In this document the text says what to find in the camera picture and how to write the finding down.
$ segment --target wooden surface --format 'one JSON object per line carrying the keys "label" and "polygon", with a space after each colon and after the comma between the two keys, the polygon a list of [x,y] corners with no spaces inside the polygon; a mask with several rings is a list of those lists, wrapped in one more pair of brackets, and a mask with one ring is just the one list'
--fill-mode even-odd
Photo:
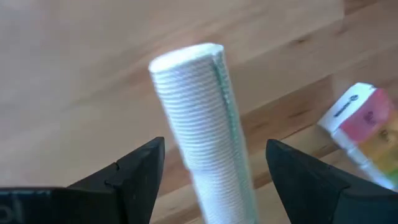
{"label": "wooden surface", "polygon": [[362,175],[314,124],[355,82],[398,103],[396,0],[4,0],[0,185],[65,186],[165,136],[152,223],[201,223],[146,69],[199,42],[226,47],[263,223],[288,223],[269,138]]}

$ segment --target blurry background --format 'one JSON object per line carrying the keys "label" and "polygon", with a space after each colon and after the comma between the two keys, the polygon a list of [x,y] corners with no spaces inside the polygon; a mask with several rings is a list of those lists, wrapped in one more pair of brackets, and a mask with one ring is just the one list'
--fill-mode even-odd
{"label": "blurry background", "polygon": [[[66,186],[165,136],[153,220],[196,218],[147,66],[200,42],[226,48],[251,154],[311,126],[354,81],[398,86],[394,0],[2,0],[0,185]],[[263,156],[253,164],[264,176]]]}

